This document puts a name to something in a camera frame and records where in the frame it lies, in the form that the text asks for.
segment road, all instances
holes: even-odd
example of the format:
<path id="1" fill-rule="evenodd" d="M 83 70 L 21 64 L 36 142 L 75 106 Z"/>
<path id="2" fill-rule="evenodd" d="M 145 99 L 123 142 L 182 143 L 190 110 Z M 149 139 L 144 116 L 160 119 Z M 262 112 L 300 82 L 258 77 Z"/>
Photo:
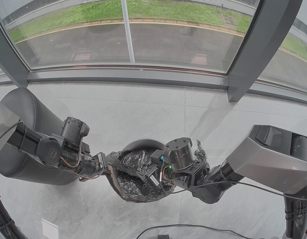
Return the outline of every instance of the road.
<path id="1" fill-rule="evenodd" d="M 226 72 L 242 37 L 190 26 L 130 24 L 136 63 Z M 124 24 L 87 26 L 38 36 L 17 44 L 34 68 L 77 63 L 128 63 Z M 262 75 L 307 91 L 307 63 L 278 50 Z"/>

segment green lawn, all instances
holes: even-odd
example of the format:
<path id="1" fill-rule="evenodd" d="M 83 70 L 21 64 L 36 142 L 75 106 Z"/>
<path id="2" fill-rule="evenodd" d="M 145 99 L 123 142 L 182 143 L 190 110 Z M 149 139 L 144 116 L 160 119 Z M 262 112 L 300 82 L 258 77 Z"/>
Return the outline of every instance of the green lawn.
<path id="1" fill-rule="evenodd" d="M 223 26 L 221 14 L 235 18 L 237 30 L 246 32 L 251 17 L 216 7 L 193 2 L 176 2 L 171 0 L 127 0 L 129 18 L 163 18 L 170 20 L 189 20 Z M 26 24 L 9 31 L 13 41 L 46 32 L 50 29 L 64 27 L 73 23 L 119 19 L 123 21 L 120 0 L 91 2 L 83 5 L 38 17 Z M 294 37 L 287 36 L 282 46 L 307 59 L 307 45 Z"/>

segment metal pole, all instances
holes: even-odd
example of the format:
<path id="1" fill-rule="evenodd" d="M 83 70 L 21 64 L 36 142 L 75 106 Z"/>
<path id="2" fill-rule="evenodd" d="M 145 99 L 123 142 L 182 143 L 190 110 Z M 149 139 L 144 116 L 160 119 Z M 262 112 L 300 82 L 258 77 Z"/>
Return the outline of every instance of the metal pole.
<path id="1" fill-rule="evenodd" d="M 132 35 L 130 33 L 128 11 L 127 11 L 127 2 L 126 2 L 126 0 L 121 0 L 121 7 L 123 9 L 123 17 L 124 17 L 127 45 L 128 45 L 128 51 L 129 51 L 129 58 L 130 58 L 130 62 L 132 64 L 134 64 L 135 63 L 135 57 L 134 57 L 133 48 L 132 48 Z"/>

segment robotic arm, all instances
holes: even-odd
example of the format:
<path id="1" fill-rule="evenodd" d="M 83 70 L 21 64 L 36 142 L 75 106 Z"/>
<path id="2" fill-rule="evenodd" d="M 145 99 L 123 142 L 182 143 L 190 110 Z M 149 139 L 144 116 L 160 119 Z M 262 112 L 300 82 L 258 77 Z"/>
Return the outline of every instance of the robotic arm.
<path id="1" fill-rule="evenodd" d="M 89 127 L 68 117 L 61 135 L 34 132 L 20 118 L 0 103 L 0 150 L 9 144 L 27 153 L 46 167 L 64 169 L 80 181 L 110 174 L 105 154 L 90 155 L 83 142 Z M 209 169 L 205 161 L 196 160 L 190 138 L 168 142 L 164 150 L 151 155 L 155 164 L 139 178 L 154 187 L 161 180 L 188 189 L 193 197 L 213 204 L 223 193 L 244 177 L 283 192 L 287 229 L 283 239 L 301 239 L 307 226 L 307 137 L 270 125 L 254 125 L 222 165 Z M 121 164 L 122 171 L 128 169 Z"/>

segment manhole cover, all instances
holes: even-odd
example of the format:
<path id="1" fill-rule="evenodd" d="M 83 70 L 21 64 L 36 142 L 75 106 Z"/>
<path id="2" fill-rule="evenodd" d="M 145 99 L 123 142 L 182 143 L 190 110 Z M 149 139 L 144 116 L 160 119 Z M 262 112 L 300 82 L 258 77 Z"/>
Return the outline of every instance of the manhole cover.
<path id="1" fill-rule="evenodd" d="M 236 26 L 235 18 L 224 14 L 222 14 L 222 18 L 224 20 L 224 24 L 230 26 Z"/>

